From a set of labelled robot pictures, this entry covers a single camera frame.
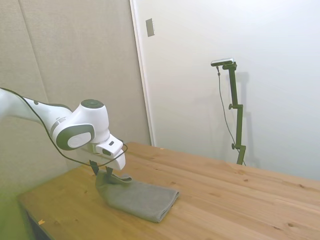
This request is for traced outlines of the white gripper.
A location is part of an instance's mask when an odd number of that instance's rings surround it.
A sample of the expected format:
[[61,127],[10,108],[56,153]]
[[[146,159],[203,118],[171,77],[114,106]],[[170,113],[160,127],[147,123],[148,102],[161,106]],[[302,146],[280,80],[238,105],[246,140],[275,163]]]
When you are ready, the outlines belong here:
[[76,150],[80,160],[82,162],[89,162],[92,168],[94,175],[96,176],[99,172],[99,166],[105,166],[105,180],[107,183],[112,182],[113,169],[121,171],[126,165],[125,153],[123,150],[120,150],[116,153],[115,156],[107,156],[100,153],[90,153],[84,148],[78,148]]

